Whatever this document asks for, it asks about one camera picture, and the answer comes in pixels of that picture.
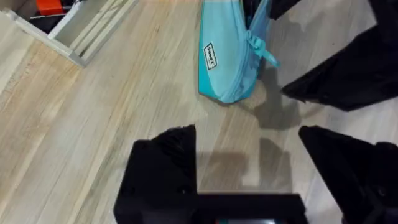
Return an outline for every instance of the teal fabric bag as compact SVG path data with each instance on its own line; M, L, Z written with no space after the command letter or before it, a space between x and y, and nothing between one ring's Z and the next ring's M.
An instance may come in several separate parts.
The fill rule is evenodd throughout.
M199 47L199 92L223 103L251 95L261 58L278 61L266 50L271 2L262 0L246 29L238 0L204 0Z

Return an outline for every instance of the bag label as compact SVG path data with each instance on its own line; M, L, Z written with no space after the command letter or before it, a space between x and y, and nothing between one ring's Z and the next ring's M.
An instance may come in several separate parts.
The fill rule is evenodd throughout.
M216 53L214 52L213 43L208 44L203 51L205 52L207 70L211 70L217 66Z

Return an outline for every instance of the black plastic part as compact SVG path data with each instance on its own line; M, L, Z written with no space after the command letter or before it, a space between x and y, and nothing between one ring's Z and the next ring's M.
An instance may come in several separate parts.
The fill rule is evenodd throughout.
M398 0L369 0L382 39L398 45Z
M277 20L301 0L272 0L269 17Z
M372 145L327 129L299 135L347 224L398 223L398 147Z
M397 65L398 47L385 43L375 26L282 92L352 111L398 96Z
M134 144L114 206L118 224L214 224L218 219L276 219L307 224L299 195L199 195L194 126Z

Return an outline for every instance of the red object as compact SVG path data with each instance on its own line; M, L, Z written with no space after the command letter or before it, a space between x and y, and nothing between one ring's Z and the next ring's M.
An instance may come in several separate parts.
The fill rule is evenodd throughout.
M36 0L36 3L42 16L64 13L60 0Z

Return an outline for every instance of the wooden floor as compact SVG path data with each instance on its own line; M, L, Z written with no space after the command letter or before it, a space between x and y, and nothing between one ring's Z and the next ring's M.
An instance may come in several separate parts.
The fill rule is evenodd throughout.
M198 94L200 16L200 2L141 1L85 69L0 16L0 223L115 223L133 142L188 124L201 192L298 192L312 223L339 223L298 129L398 143L398 101L343 113L280 88L371 27L368 3L302 0L269 30L282 66L231 106Z

